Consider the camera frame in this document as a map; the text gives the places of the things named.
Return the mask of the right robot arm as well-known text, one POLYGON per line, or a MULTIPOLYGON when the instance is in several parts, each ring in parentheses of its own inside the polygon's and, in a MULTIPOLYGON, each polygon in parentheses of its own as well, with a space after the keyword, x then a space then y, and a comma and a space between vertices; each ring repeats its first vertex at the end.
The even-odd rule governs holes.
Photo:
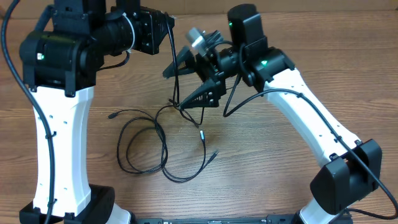
POLYGON ((178 104, 181 110, 215 108, 226 93, 226 79, 236 77, 257 96, 278 108, 309 145, 320 166, 310 184, 311 201, 292 223, 332 223, 379 186, 382 151, 370 139, 361 141, 322 105, 288 56, 269 46, 256 6, 240 4, 227 14, 231 40, 219 32, 194 28, 190 45, 163 72, 165 78, 196 73, 202 84, 178 104), (217 51, 217 46, 225 49, 217 51))

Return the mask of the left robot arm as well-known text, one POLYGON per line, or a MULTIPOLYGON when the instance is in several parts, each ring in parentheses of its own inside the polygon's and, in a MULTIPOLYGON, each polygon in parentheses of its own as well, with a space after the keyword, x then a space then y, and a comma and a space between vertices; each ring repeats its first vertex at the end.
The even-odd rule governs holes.
POLYGON ((37 107, 38 180, 21 223, 134 223, 112 187, 88 182, 87 122, 104 58, 155 55, 174 19, 139 1, 55 1, 21 43, 23 81, 37 107))

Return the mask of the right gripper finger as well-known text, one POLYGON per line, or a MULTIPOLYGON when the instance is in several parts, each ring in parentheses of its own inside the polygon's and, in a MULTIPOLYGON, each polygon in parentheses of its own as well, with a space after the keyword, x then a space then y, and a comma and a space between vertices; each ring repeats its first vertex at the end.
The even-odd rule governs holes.
POLYGON ((209 79, 180 103, 180 109, 217 108, 219 100, 226 94, 225 81, 209 79))
MULTIPOLYGON (((177 55, 177 71, 179 75, 195 73, 196 61, 188 46, 184 46, 177 55)), ((164 71, 163 77, 168 79, 175 76, 175 66, 172 62, 164 71)))

